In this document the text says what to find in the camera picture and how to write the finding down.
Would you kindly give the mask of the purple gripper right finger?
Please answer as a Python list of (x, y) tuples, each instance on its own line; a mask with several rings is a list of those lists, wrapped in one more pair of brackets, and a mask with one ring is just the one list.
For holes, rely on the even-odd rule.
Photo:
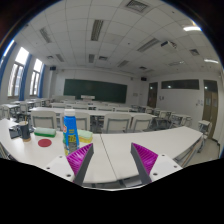
[(155, 165), (158, 155), (137, 143), (131, 144), (131, 154), (135, 161), (142, 184), (149, 184), (151, 182), (150, 172)]

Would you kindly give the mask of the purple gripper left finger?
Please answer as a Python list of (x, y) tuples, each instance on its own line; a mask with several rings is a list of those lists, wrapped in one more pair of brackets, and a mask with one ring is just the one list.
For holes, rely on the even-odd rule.
[(93, 154), (93, 144), (90, 143), (67, 156), (67, 161), (75, 175), (74, 183), (76, 185), (81, 186), (83, 184)]

